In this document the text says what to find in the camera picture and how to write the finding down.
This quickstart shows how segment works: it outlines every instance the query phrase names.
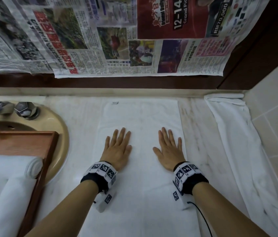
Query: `wooden tray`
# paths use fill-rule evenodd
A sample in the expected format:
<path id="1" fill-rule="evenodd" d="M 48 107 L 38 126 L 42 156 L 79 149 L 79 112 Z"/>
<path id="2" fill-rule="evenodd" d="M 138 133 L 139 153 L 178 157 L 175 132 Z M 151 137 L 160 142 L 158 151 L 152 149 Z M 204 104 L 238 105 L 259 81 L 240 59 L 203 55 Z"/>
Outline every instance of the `wooden tray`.
<path id="1" fill-rule="evenodd" d="M 43 167 L 37 176 L 37 182 L 17 237 L 25 236 L 32 229 L 58 136 L 59 134 L 55 131 L 0 131 L 0 155 L 31 155 L 43 159 Z"/>

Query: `newspaper photo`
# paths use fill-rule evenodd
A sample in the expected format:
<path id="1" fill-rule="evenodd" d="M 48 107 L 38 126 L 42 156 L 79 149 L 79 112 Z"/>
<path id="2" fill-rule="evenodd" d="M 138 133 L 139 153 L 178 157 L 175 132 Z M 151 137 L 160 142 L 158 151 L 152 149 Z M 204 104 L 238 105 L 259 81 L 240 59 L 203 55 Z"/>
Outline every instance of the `newspaper photo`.
<path id="1" fill-rule="evenodd" d="M 0 73 L 223 75 L 269 0 L 0 0 Z"/>

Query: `forearm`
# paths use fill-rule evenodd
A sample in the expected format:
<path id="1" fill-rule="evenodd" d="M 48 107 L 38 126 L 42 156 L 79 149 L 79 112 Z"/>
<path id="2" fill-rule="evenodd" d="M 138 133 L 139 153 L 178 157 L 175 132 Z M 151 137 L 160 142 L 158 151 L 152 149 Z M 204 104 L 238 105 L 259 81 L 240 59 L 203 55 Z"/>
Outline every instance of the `forearm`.
<path id="1" fill-rule="evenodd" d="M 83 181 L 25 237 L 77 236 L 97 193 L 95 182 Z"/>
<path id="2" fill-rule="evenodd" d="M 193 196 L 218 237 L 269 237 L 209 183 L 196 184 Z"/>

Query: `red advertisement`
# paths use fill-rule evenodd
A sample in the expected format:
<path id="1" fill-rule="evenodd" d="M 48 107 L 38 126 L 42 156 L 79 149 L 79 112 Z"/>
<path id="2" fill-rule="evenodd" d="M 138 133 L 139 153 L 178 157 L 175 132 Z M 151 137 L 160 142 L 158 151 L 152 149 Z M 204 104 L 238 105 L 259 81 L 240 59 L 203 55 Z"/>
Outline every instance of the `red advertisement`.
<path id="1" fill-rule="evenodd" d="M 232 0 L 137 0 L 138 39 L 217 37 Z"/>

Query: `beige sink basin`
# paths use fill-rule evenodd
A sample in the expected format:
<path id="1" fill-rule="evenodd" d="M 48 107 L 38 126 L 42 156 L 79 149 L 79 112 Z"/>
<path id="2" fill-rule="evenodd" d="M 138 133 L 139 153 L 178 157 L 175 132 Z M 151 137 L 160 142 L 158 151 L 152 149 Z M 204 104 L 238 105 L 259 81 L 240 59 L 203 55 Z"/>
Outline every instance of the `beige sink basin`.
<path id="1" fill-rule="evenodd" d="M 0 131 L 56 131 L 59 134 L 58 143 L 52 162 L 47 171 L 45 184 L 47 184 L 60 170 L 65 162 L 69 148 L 69 133 L 66 124 L 56 113 L 48 107 L 34 103 L 41 110 L 34 120 L 19 117 L 15 112 L 11 115 L 0 115 Z"/>

